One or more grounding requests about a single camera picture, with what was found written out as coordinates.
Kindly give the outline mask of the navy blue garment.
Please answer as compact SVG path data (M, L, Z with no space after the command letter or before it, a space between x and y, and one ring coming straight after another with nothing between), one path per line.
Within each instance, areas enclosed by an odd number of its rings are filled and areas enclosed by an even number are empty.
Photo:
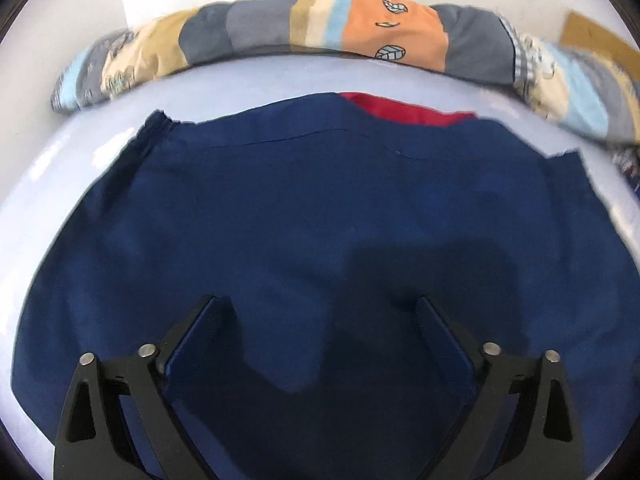
M639 273L582 155L503 125L393 122L323 93L190 124L152 114L38 266L11 387L48 438L73 369L220 331L170 405L225 479L410 479L461 414L416 304L476 341L559 353L585 470L639 413Z

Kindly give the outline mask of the dark patterned quilt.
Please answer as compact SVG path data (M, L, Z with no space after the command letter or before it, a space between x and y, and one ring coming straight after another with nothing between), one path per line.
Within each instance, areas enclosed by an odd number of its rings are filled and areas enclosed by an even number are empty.
M640 151L638 146L616 148L612 151L612 162L625 177L634 194L640 191Z

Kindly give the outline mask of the light blue cloud bedsheet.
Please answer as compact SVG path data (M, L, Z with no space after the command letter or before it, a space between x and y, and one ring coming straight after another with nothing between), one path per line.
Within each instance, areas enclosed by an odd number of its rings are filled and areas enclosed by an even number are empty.
M343 91L495 119L544 155L580 151L618 234L631 255L639 255L639 201L605 151L499 91L416 68L329 55L243 58L144 84L68 118L1 205L1 419L41 478L52 476L53 446L12 392L14 340L32 277L85 190L154 110L204 122L296 96Z

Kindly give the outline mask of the patchwork long pillow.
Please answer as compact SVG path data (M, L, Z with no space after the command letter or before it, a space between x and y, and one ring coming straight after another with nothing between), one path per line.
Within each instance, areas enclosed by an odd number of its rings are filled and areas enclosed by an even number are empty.
M524 34L495 12L411 0L239 0L178 11L81 51L51 106L70 114L193 66L290 52L345 52L509 87L583 136L639 141L639 85L612 58Z

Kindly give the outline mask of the brown wooden headboard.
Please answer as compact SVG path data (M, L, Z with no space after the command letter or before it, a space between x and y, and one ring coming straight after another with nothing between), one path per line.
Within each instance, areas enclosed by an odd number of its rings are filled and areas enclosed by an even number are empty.
M585 15L570 11L564 22L560 44L607 56L632 76L639 77L639 50Z

